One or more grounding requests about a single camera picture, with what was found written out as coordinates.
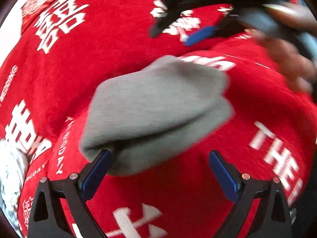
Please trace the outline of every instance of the red bedspread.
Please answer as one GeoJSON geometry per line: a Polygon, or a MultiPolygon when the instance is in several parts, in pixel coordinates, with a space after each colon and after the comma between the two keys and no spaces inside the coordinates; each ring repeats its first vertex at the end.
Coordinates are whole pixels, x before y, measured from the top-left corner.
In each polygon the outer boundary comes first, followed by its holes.
{"type": "MultiPolygon", "coordinates": [[[[193,47],[180,42],[229,9],[186,11],[156,39],[148,29],[164,12],[157,0],[48,0],[30,10],[21,40],[0,68],[0,137],[33,157],[18,212],[25,235],[39,179],[66,178],[87,163],[78,144],[98,84],[163,55],[225,71],[230,83],[224,96],[235,115],[163,165],[130,177],[106,176],[87,204],[107,236],[211,237],[232,207],[209,169],[212,149],[254,178],[279,176],[289,204],[297,198],[316,142],[311,99],[286,87],[246,33],[193,47]]],[[[80,237],[67,207],[65,212],[80,237]]],[[[243,234],[249,227],[250,219],[243,234]]]]}

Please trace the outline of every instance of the metal pin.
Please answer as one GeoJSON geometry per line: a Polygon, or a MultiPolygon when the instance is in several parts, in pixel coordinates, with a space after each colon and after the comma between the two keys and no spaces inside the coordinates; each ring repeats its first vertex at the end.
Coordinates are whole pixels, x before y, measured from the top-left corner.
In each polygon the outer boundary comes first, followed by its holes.
{"type": "Polygon", "coordinates": [[[78,173],[72,173],[70,174],[69,179],[75,180],[77,177],[78,177],[78,173]]]}
{"type": "Polygon", "coordinates": [[[279,182],[280,182],[280,179],[279,179],[278,177],[273,177],[273,182],[279,183],[279,182]]]}
{"type": "Polygon", "coordinates": [[[40,179],[40,182],[41,183],[45,183],[47,181],[47,177],[42,177],[41,179],[40,179]]]}
{"type": "Polygon", "coordinates": [[[245,180],[249,180],[251,178],[251,176],[249,174],[245,173],[245,174],[242,174],[242,178],[245,180]]]}

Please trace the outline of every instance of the blue gripper pad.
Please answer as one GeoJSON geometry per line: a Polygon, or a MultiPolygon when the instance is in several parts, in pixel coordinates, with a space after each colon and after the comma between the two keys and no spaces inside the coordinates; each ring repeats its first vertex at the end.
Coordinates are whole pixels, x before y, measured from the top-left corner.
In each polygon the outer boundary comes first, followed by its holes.
{"type": "Polygon", "coordinates": [[[217,27],[215,26],[206,26],[200,29],[199,31],[196,31],[194,34],[190,35],[187,41],[185,42],[185,45],[190,47],[206,38],[211,38],[214,36],[216,30],[217,27]]]}
{"type": "Polygon", "coordinates": [[[103,149],[91,164],[94,164],[94,166],[81,185],[81,199],[84,202],[93,198],[101,181],[106,175],[111,165],[110,151],[103,149]]]}
{"type": "Polygon", "coordinates": [[[209,153],[209,165],[226,198],[233,203],[237,203],[239,200],[238,190],[240,187],[238,187],[238,184],[234,181],[214,151],[209,153]]]}

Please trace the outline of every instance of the white cloth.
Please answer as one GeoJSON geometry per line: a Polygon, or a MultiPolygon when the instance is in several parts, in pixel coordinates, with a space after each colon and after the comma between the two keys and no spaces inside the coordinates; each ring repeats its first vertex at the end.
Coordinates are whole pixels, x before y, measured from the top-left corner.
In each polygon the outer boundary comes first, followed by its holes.
{"type": "Polygon", "coordinates": [[[28,169],[28,160],[21,151],[6,140],[0,141],[0,207],[20,237],[17,209],[28,169]]]}

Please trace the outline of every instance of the folded garment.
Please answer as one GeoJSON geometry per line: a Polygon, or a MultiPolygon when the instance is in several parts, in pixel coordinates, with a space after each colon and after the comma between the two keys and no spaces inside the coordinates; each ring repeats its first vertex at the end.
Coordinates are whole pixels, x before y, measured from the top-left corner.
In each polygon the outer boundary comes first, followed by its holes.
{"type": "Polygon", "coordinates": [[[80,149],[92,161],[112,152],[111,175],[132,175],[184,152],[231,114],[227,78],[214,68],[164,56],[101,83],[80,149]]]}
{"type": "Polygon", "coordinates": [[[17,209],[28,160],[25,154],[6,140],[0,141],[0,153],[0,207],[16,233],[24,237],[20,231],[17,209]]]}

